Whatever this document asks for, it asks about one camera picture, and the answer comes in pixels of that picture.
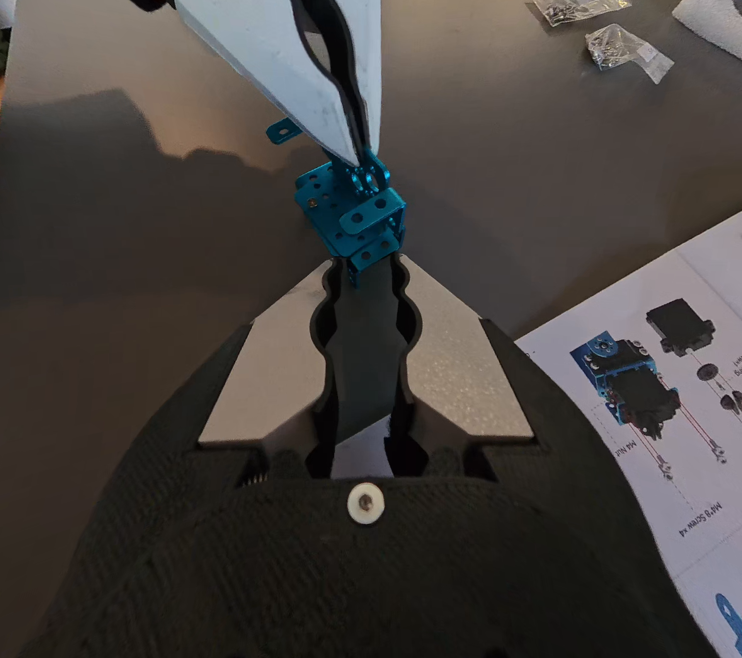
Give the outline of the white foam tray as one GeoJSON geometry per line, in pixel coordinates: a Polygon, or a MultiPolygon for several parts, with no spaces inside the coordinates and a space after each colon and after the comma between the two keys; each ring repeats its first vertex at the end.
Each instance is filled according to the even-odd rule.
{"type": "Polygon", "coordinates": [[[734,0],[681,0],[672,15],[700,38],[741,59],[741,13],[734,0]]]}

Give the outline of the blue metal bracket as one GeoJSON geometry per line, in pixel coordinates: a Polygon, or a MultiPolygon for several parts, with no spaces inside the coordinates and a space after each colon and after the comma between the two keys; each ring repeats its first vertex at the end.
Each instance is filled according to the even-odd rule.
{"type": "Polygon", "coordinates": [[[329,162],[297,178],[294,199],[332,257],[345,261],[357,288],[361,272],[403,245],[406,202],[370,149],[358,167],[331,153],[328,157],[329,162]]]}

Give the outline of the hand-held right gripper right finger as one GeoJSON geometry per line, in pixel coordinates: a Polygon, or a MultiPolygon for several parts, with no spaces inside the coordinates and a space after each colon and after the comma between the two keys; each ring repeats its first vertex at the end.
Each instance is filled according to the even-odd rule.
{"type": "Polygon", "coordinates": [[[523,443],[533,430],[477,312],[405,255],[391,262],[398,368],[390,442],[422,449],[523,443]]]}

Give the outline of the dark brown desk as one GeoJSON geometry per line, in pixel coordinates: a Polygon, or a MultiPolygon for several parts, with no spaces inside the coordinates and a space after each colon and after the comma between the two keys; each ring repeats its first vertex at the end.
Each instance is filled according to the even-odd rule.
{"type": "MultiPolygon", "coordinates": [[[[379,156],[403,253],[520,338],[740,211],[740,61],[632,0],[381,0],[379,156]],[[600,70],[611,23],[674,61],[600,70]]],[[[326,161],[169,7],[17,0],[2,103],[2,656],[34,635],[102,488],[172,393],[327,257],[326,161]]]]}

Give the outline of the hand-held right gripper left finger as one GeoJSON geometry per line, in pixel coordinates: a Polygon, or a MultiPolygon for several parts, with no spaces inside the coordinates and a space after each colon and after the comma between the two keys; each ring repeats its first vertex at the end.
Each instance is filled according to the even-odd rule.
{"type": "Polygon", "coordinates": [[[322,262],[250,324],[198,444],[207,449],[314,449],[315,413],[329,393],[318,335],[320,310],[332,307],[331,278],[342,262],[322,262]]]}

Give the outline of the printed instruction manual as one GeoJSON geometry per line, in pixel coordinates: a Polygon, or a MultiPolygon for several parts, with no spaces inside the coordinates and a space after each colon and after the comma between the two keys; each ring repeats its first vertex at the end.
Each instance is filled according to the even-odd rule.
{"type": "Polygon", "coordinates": [[[740,656],[740,213],[516,344],[617,459],[718,655],[740,656]]]}

